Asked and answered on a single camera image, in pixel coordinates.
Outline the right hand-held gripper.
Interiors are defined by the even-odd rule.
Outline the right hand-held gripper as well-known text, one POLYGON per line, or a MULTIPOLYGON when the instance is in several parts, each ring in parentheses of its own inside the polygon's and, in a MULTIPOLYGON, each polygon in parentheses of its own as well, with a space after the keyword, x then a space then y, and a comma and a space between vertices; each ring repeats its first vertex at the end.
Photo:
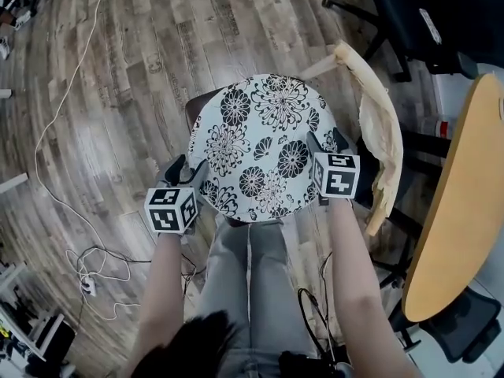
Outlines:
POLYGON ((333 128, 335 153, 327 153, 313 132, 306 133, 306 145, 313 160, 312 181, 318 204, 327 206, 330 198, 353 199, 360 176, 360 158, 350 154, 350 145, 338 128, 333 128))

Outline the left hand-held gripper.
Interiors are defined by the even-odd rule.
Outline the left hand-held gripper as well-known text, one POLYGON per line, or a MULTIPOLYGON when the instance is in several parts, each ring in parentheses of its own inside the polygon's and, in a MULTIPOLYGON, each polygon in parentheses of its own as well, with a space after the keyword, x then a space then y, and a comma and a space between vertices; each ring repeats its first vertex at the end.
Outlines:
POLYGON ((193 235, 200 213, 198 199, 209 171, 207 160, 195 169, 191 183, 180 183, 186 156, 179 155, 165 164, 157 174, 157 183, 146 193, 144 210, 153 232, 193 235))

